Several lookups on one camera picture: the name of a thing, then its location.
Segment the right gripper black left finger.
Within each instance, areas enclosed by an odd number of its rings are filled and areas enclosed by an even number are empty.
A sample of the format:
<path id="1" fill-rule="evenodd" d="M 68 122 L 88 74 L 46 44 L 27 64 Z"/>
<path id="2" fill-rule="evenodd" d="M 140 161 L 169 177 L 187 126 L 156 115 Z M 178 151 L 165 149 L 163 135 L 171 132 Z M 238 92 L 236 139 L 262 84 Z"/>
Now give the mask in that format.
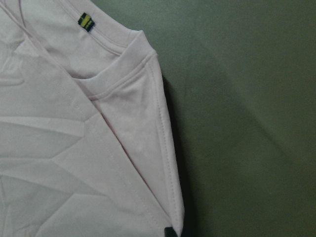
<path id="1" fill-rule="evenodd" d="M 164 236 L 165 237 L 177 237 L 177 234 L 172 227 L 165 227 L 164 228 Z"/>

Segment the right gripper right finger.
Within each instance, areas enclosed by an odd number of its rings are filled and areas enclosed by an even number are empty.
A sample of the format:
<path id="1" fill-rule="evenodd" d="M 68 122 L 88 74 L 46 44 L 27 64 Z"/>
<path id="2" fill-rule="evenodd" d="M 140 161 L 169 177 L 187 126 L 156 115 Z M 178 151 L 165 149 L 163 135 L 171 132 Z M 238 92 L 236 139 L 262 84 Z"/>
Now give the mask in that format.
<path id="1" fill-rule="evenodd" d="M 194 237 L 194 228 L 191 226 L 184 226 L 181 237 Z"/>

